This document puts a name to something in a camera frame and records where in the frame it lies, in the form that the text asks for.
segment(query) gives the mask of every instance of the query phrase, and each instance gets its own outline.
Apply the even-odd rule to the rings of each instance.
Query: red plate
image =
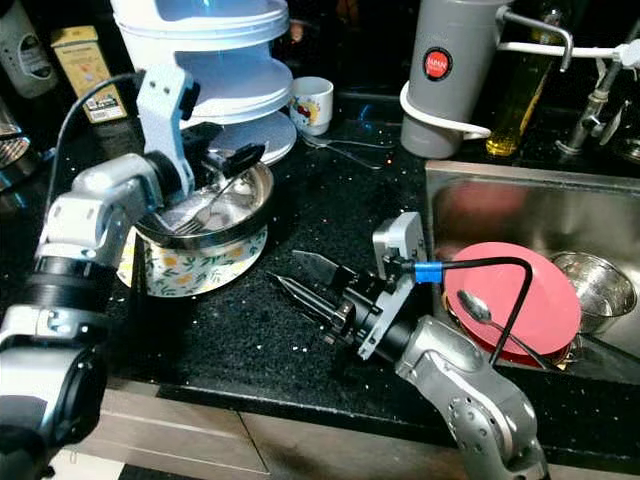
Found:
[[[454,260],[471,260],[497,256],[519,257],[531,264],[533,282],[516,323],[511,330],[516,337],[541,355],[566,347],[580,328],[580,301],[567,277],[542,255],[511,243],[486,242],[458,252]],[[465,329],[495,347],[500,331],[473,320],[458,300],[458,290],[482,299],[491,310],[494,322],[504,326],[524,280],[524,270],[517,265],[493,265],[448,270],[444,286],[453,312]],[[511,340],[505,352],[527,355]]]

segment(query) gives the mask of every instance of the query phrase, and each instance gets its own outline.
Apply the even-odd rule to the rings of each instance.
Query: wooden cabinet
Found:
[[[457,450],[108,389],[100,425],[72,449],[206,480],[465,480]],[[551,466],[553,480],[640,478]]]

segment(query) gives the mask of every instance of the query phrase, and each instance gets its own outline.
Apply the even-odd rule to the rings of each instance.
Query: black granite countertop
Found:
[[[554,121],[548,123],[553,131]],[[523,155],[540,149],[530,155],[533,165],[524,156],[512,163],[554,167],[551,150],[540,140],[545,123],[538,125],[543,127],[523,148]],[[397,139],[399,125],[361,118],[342,122],[334,132]],[[478,152],[477,145],[465,146],[460,158],[476,161],[482,158]],[[95,137],[81,136],[63,155],[68,160],[62,177],[68,181],[106,156]],[[567,169],[592,167],[587,160]],[[627,176],[636,175],[629,166],[621,168],[629,169],[623,171]],[[194,298],[146,299],[138,315],[129,312],[128,289],[115,285],[109,304],[112,375],[159,384],[159,395],[166,398],[453,446],[444,421],[413,387],[380,359],[361,362],[347,347],[325,344],[319,327],[294,308],[267,273],[312,283],[294,262],[294,248],[374,270],[374,229],[401,212],[425,208],[423,161],[399,148],[383,170],[372,172],[297,144],[272,171],[276,187],[267,246],[242,277]],[[30,269],[46,178],[43,169],[0,196],[0,312],[16,298]],[[8,209],[10,204],[21,208]],[[425,290],[424,312],[431,309],[430,298]],[[639,386],[499,369],[534,405],[550,462],[640,473]]]

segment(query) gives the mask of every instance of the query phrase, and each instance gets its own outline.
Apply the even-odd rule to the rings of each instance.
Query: cup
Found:
[[[333,116],[333,83],[321,77],[300,77],[293,81],[289,117],[298,130],[322,135]]]

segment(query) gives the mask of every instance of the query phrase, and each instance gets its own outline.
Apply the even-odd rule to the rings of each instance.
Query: gray thermos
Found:
[[[468,122],[500,41],[498,9],[512,0],[422,0],[407,100],[448,120]],[[404,116],[400,141],[411,153],[447,158],[461,131]]]

